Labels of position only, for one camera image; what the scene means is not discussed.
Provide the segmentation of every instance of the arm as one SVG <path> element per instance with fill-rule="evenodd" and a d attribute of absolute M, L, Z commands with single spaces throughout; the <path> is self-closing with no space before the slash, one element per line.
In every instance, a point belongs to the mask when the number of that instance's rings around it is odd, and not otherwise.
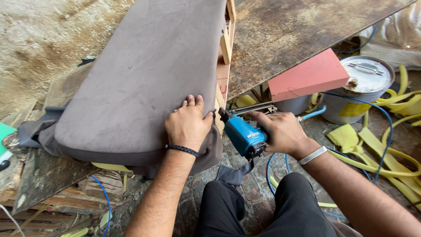
<path fill-rule="evenodd" d="M 307 137 L 292 113 L 265 116 L 251 112 L 270 134 L 269 152 L 300 160 L 320 148 Z M 404 207 L 333 155 L 325 152 L 303 168 L 329 193 L 352 225 L 364 236 L 418 236 L 421 223 Z"/>
<path fill-rule="evenodd" d="M 203 98 L 189 95 L 165 121 L 169 144 L 198 151 L 209 133 L 213 115 L 202 119 Z M 167 151 L 157 176 L 142 199 L 124 236 L 171 236 L 177 205 L 196 157 L 183 151 Z"/>

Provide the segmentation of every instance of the hand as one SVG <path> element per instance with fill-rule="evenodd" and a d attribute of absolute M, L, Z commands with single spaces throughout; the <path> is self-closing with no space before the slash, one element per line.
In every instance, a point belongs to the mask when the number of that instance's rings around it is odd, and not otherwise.
<path fill-rule="evenodd" d="M 256 120 L 269 133 L 267 152 L 287 153 L 297 160 L 321 147 L 316 141 L 307 137 L 297 118 L 292 113 L 264 115 L 260 112 L 249 112 L 248 116 Z"/>
<path fill-rule="evenodd" d="M 192 95 L 183 101 L 179 109 L 174 110 L 164 122 L 170 144 L 180 145 L 199 151 L 213 123 L 213 113 L 202 117 L 203 97 Z"/>

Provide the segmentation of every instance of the metal bucket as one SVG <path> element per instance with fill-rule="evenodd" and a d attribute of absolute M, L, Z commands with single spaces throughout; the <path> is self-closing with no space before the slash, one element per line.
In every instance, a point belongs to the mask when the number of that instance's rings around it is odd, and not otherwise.
<path fill-rule="evenodd" d="M 394 82 L 394 72 L 385 62 L 368 56 L 353 56 L 341 60 L 349 74 L 348 84 L 327 91 L 367 102 L 374 102 Z M 353 124 L 361 119 L 371 105 L 338 96 L 323 94 L 320 106 L 326 105 L 322 117 L 335 124 Z"/>
<path fill-rule="evenodd" d="M 309 102 L 311 98 L 312 95 L 309 94 L 293 99 L 281 100 L 274 102 L 273 104 L 282 112 L 291 112 L 294 115 L 298 115 L 309 109 Z"/>

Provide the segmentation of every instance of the black braided bracelet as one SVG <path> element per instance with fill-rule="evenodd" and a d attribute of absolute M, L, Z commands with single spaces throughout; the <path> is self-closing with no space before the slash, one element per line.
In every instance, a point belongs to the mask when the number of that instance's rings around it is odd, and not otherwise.
<path fill-rule="evenodd" d="M 174 149 L 174 150 L 184 151 L 189 154 L 192 154 L 195 157 L 199 157 L 199 153 L 197 153 L 196 151 L 187 147 L 180 146 L 180 145 L 165 145 L 165 149 Z"/>

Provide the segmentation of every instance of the bucket lid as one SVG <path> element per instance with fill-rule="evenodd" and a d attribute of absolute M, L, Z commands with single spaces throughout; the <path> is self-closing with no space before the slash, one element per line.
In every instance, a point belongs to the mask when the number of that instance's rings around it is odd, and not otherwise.
<path fill-rule="evenodd" d="M 353 56 L 341 60 L 349 74 L 345 89 L 373 93 L 389 88 L 394 81 L 392 68 L 380 59 L 369 56 Z"/>

